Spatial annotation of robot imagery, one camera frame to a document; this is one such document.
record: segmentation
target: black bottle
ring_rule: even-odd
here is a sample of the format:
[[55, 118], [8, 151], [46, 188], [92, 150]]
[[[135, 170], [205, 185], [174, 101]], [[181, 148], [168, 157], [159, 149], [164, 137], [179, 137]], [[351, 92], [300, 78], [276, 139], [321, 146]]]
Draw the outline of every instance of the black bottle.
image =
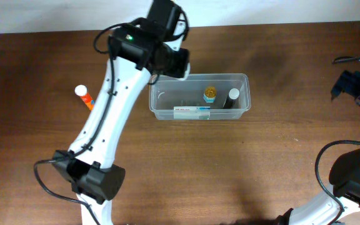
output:
[[233, 108], [239, 96], [240, 91], [238, 91], [237, 88], [231, 89], [227, 95], [226, 101], [224, 102], [223, 109]]

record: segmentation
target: wood grain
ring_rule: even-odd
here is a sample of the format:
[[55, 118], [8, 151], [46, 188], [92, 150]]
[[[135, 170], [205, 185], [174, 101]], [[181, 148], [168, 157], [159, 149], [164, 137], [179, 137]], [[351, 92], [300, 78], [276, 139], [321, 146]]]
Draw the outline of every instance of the wood grain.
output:
[[[67, 149], [89, 111], [74, 95], [98, 94], [106, 56], [97, 31], [0, 35], [0, 224], [80, 224], [78, 205], [47, 195], [33, 163]], [[330, 102], [344, 69], [333, 58], [360, 56], [360, 22], [193, 28], [184, 47], [192, 73], [245, 73], [252, 108], [237, 121], [158, 121], [141, 93], [119, 142], [126, 168], [114, 199], [115, 224], [219, 224], [275, 218], [319, 193], [313, 162], [327, 143], [360, 141], [351, 96]], [[334, 160], [351, 146], [325, 154]], [[52, 167], [49, 187], [74, 196]], [[360, 213], [345, 219], [360, 224]]]

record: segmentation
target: orange glue stick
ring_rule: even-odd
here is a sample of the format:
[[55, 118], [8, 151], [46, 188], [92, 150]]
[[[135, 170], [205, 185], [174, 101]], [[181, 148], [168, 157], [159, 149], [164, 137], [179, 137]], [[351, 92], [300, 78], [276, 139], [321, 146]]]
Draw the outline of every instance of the orange glue stick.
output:
[[74, 92], [81, 98], [84, 103], [86, 103], [86, 106], [89, 110], [93, 110], [94, 100], [92, 99], [90, 94], [88, 94], [87, 88], [84, 85], [78, 85], [74, 89]]

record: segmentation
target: clear plastic container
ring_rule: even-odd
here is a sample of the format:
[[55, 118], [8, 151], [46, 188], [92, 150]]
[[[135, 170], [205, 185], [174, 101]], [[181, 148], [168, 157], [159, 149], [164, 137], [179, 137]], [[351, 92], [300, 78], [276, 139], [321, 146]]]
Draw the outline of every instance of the clear plastic container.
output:
[[[208, 86], [217, 91], [213, 103], [204, 100]], [[239, 89], [239, 98], [232, 109], [223, 109], [232, 88]], [[149, 109], [159, 120], [239, 119], [250, 108], [251, 96], [245, 74], [191, 74], [185, 81], [161, 76], [149, 90]]]

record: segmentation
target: small jar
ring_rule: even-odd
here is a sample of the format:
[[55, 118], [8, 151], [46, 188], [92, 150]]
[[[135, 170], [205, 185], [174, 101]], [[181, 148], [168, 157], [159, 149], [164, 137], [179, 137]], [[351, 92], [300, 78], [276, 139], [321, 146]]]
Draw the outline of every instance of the small jar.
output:
[[215, 87], [207, 87], [204, 92], [204, 100], [207, 103], [213, 103], [216, 98], [216, 88]]

